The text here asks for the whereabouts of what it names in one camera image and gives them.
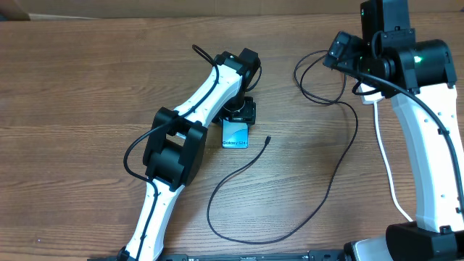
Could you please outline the blue Galaxy smartphone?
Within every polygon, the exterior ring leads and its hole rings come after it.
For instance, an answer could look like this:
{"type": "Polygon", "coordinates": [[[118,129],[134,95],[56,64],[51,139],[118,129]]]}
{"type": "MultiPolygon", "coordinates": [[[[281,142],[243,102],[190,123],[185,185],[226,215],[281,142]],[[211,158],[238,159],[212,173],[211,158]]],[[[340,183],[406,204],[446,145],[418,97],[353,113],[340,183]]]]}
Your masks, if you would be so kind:
{"type": "Polygon", "coordinates": [[[246,149],[249,145],[248,125],[224,120],[222,140],[225,149],[246,149]]]}

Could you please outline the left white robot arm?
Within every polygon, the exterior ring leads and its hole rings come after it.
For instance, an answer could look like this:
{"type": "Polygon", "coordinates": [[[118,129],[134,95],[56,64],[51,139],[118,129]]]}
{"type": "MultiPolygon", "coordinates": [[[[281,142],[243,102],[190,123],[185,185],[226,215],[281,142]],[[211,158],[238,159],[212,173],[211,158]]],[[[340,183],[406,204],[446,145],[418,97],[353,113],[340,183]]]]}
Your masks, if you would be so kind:
{"type": "Polygon", "coordinates": [[[175,109],[162,107],[151,129],[126,150],[146,140],[142,163],[144,175],[129,174],[146,184],[146,195],[135,232],[118,252],[117,260],[158,260],[175,202],[191,184],[202,164],[210,123],[231,123],[249,128],[256,120],[256,104],[246,93],[260,79],[262,68],[257,52],[243,49],[240,55],[227,51],[211,57],[194,45],[193,50],[212,66],[199,89],[175,109]]]}

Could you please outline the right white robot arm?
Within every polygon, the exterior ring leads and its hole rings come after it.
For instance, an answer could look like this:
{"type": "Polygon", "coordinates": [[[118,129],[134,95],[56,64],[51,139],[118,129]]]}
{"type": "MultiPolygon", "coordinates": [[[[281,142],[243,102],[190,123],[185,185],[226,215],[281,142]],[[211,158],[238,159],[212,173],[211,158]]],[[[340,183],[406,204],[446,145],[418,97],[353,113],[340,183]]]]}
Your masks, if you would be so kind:
{"type": "Polygon", "coordinates": [[[341,258],[460,260],[463,145],[452,53],[440,39],[417,41],[406,1],[364,1],[360,16],[362,35],[339,32],[324,65],[391,101],[407,144],[416,214],[383,236],[346,244],[341,258]]]}

